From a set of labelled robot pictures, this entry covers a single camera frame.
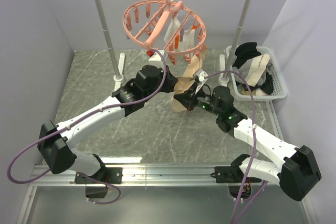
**horizontal metal bar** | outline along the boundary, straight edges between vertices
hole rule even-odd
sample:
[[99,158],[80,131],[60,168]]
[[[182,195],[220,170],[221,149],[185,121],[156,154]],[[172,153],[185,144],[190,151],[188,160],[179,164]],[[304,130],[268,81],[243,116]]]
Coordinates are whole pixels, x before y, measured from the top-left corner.
[[[220,186],[210,174],[215,166],[229,164],[107,164],[106,167],[122,167],[122,183],[118,186]],[[32,176],[41,174],[48,168],[46,165],[36,165]],[[67,170],[54,175],[48,173],[31,186],[85,186],[74,184],[76,173]]]

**robotic arm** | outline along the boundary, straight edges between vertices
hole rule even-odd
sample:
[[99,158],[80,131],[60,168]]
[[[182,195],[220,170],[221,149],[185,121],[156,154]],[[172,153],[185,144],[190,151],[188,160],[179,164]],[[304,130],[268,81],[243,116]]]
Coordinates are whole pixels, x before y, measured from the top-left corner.
[[[249,176],[277,184],[290,198],[297,201],[302,200],[321,179],[321,173],[312,150],[306,146],[298,148],[285,143],[256,124],[252,125],[251,119],[233,106],[234,98],[231,96],[229,88],[217,86],[213,89],[212,94],[206,94],[202,88],[206,81],[204,79],[206,75],[206,72],[202,69],[198,71],[193,85],[184,93],[176,94],[174,98],[188,111],[199,107],[214,114],[217,116],[216,123],[223,132],[251,146],[253,146],[252,128],[255,128],[257,150],[272,162],[254,159]],[[51,172],[59,174],[70,169],[84,173],[101,182],[108,181],[109,171],[99,156],[80,152],[76,150],[76,145],[87,134],[96,129],[141,109],[145,102],[128,106],[122,106],[121,104],[139,101],[147,97],[158,88],[162,79],[163,71],[161,68],[146,65],[136,74],[134,79],[128,81],[125,86],[112,93],[112,96],[96,107],[56,126],[52,122],[44,124],[41,127],[40,138],[64,127],[68,129],[38,144],[38,149]],[[166,77],[160,92],[173,92],[176,83],[177,78],[172,76],[169,68],[166,67]],[[113,104],[120,104],[120,106],[106,110],[102,109]],[[97,109],[101,113],[92,113]],[[72,122],[83,117],[85,117],[84,120],[71,127]],[[249,160],[249,155],[242,154],[232,162],[227,173],[213,173],[211,176],[218,183],[223,183],[221,182],[222,178],[241,182]]]

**beige sock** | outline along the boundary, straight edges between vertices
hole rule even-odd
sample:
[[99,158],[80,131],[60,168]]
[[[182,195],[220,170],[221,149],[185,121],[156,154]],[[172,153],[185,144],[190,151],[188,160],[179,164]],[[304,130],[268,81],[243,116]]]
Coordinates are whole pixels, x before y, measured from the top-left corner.
[[[190,86],[194,83],[193,75],[195,72],[197,72],[200,68],[202,68],[203,61],[205,59],[205,56],[208,52],[208,46],[204,46],[203,50],[199,53],[200,57],[193,56],[191,59],[190,64],[186,67],[183,75],[181,77],[178,77],[178,82],[174,87],[174,94],[181,94],[184,91],[188,90]],[[187,109],[178,102],[178,100],[174,99],[174,96],[172,97],[172,108],[176,112],[186,111]]]

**gray cloth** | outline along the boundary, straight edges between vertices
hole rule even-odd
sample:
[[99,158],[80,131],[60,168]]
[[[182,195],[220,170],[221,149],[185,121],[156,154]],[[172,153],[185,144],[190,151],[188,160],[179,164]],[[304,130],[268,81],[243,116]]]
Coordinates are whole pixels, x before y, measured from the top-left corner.
[[[248,72],[250,71],[252,61],[253,61],[253,58],[247,60],[239,69],[237,69],[236,67],[232,67],[232,70],[237,71],[238,73],[240,73],[245,78],[245,77],[247,77]],[[244,83],[242,81],[242,79],[239,78],[239,76],[235,76],[235,79],[239,83]],[[266,80],[266,70],[262,73],[260,79],[257,82],[257,85],[261,86],[262,84],[264,84],[265,80]]]

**gray tabletop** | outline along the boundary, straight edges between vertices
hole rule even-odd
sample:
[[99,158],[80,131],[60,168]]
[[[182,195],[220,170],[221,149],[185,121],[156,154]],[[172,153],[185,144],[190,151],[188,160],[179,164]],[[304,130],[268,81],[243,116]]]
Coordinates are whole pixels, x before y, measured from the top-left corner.
[[[126,54],[124,76],[133,78],[145,65],[143,50],[116,50]],[[219,70],[219,55],[223,50],[209,50],[203,69],[208,73]],[[182,75],[186,62],[179,59],[176,66],[169,62],[171,72]],[[114,87],[113,67],[107,50],[76,51],[69,77],[56,116],[56,123],[68,120],[92,108]],[[212,88],[218,77],[208,80]],[[223,133],[215,123],[216,117],[201,109],[175,112],[171,108],[172,94],[159,93],[145,107],[122,120],[114,121],[87,136],[77,145],[86,153],[114,158],[122,163],[202,163],[231,162],[251,147]],[[250,102],[235,101],[235,107],[252,116]],[[274,133],[266,103],[257,103],[256,123]]]

